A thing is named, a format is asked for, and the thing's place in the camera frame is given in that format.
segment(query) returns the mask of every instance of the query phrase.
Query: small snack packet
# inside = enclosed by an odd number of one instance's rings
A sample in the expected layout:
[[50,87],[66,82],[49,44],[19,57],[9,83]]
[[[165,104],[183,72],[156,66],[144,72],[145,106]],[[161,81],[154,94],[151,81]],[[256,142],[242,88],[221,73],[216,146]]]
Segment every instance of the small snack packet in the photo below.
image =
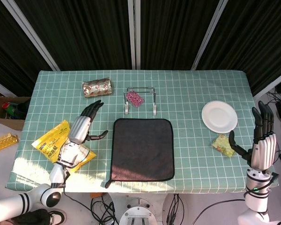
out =
[[225,135],[219,135],[213,142],[212,146],[215,147],[222,154],[232,157],[235,151],[229,144],[229,139]]
[[131,104],[133,104],[135,107],[139,107],[141,104],[144,103],[144,99],[138,94],[136,93],[134,90],[128,92],[126,94],[126,98],[129,100],[129,102],[131,102]]

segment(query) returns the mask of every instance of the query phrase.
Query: shoe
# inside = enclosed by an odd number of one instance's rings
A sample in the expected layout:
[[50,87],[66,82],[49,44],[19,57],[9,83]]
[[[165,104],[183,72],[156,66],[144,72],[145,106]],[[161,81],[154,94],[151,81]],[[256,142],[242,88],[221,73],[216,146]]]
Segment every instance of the shoe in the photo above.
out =
[[49,212],[51,215],[50,225],[64,224],[67,220],[67,215],[63,210],[55,209]]

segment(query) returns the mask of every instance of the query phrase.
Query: white paper plate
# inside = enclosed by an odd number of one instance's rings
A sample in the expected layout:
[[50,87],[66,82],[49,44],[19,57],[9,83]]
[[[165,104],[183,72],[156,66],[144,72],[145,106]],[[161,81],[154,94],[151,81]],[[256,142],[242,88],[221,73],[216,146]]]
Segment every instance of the white paper plate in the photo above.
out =
[[222,101],[208,102],[202,110],[204,124],[214,132],[225,134],[237,125],[237,114],[227,103]]

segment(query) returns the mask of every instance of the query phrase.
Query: green checkered tablecloth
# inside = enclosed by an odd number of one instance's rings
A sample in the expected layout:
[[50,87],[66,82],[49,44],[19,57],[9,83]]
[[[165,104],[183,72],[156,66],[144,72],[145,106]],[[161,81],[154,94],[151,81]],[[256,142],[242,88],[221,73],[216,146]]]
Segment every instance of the green checkered tablecloth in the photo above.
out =
[[[83,81],[110,77],[113,93],[85,98]],[[145,104],[129,108],[124,114],[127,87],[155,87],[157,115],[153,116],[152,94],[144,94]],[[238,116],[236,142],[251,147],[254,101],[246,75],[242,71],[41,71],[32,94],[28,115],[10,174],[7,188],[26,191],[49,182],[53,164],[31,143],[67,120],[70,125],[89,104],[101,99],[90,133],[109,130],[100,141],[87,142],[97,157],[67,180],[69,192],[167,192],[223,193],[239,192],[245,187],[246,162],[237,154],[223,156],[211,147],[218,134],[203,123],[201,110],[212,101],[230,104]],[[164,118],[174,131],[175,177],[165,182],[114,182],[104,188],[110,175],[113,123],[118,118]]]

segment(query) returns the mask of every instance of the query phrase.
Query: cardboard box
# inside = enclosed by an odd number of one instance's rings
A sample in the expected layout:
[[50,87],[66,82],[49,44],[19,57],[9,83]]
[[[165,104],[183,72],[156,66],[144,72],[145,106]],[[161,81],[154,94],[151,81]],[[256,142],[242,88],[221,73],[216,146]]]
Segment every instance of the cardboard box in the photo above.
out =
[[29,99],[30,97],[0,97],[0,123],[14,130],[22,130],[25,120],[5,119],[6,111],[2,109],[2,105],[5,102],[12,102],[12,103],[19,104],[19,103],[26,102]]

